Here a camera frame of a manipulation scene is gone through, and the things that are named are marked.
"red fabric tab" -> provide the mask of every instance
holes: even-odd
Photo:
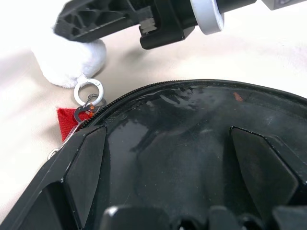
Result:
[[[74,128],[78,122],[73,117],[73,113],[75,112],[75,109],[63,109],[59,108],[57,110],[58,112],[58,119],[59,119],[59,128],[61,130],[62,135],[62,141],[65,140],[69,132]],[[91,117],[91,115],[87,113],[80,113],[79,118],[81,120],[87,120]]]

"zipper teeth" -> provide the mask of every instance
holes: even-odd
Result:
[[[153,83],[153,84],[150,84],[150,85],[146,85],[146,86],[143,86],[143,87],[140,87],[136,90],[133,90],[133,91],[130,91],[129,93],[115,99],[114,101],[112,101],[110,104],[107,104],[105,107],[103,107],[101,110],[99,110],[97,113],[95,113],[90,119],[86,120],[84,122],[84,124],[82,125],[81,128],[85,128],[87,127],[91,121],[93,121],[97,116],[99,116],[100,114],[102,114],[105,110],[107,110],[108,108],[112,107],[113,105],[115,105],[116,103],[120,102],[121,100],[125,99],[126,97],[130,96],[131,94],[134,94],[136,92],[139,92],[139,91],[142,91],[142,90],[145,90],[145,89],[148,89],[150,87],[153,87],[153,86],[156,86],[156,85],[161,85],[161,84],[166,84],[166,83],[171,83],[171,82],[180,82],[180,81],[184,81],[184,80],[169,80],[169,81],[163,81],[163,82],[158,82],[158,83]]]

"beige surface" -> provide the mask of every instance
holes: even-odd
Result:
[[[77,107],[73,91],[50,84],[29,49],[41,20],[35,21],[34,0],[26,2],[18,8],[22,20],[10,18],[1,25],[6,33],[0,38],[0,222],[61,143],[56,108]],[[52,18],[46,4],[61,1],[40,2],[48,9],[42,10],[46,18]],[[16,1],[7,4],[11,9]],[[250,82],[307,97],[306,12],[307,2],[274,12],[257,2],[226,14],[219,34],[204,36],[196,28],[186,41],[150,51],[141,49],[133,27],[103,39],[107,64],[96,78],[108,102],[150,83],[201,78]]]

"white fluffy fabric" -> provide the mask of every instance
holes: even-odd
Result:
[[[92,78],[106,61],[103,41],[69,41],[54,34],[52,28],[40,31],[31,50],[46,79],[65,88],[74,88],[82,75]]]

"glossy black surface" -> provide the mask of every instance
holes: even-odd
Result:
[[[229,128],[276,135],[307,162],[306,105],[289,93],[212,80],[132,94],[91,123],[105,124],[107,138],[84,229],[99,229],[104,210],[123,204],[160,207],[171,220],[190,215],[200,223],[213,205],[259,216]]]

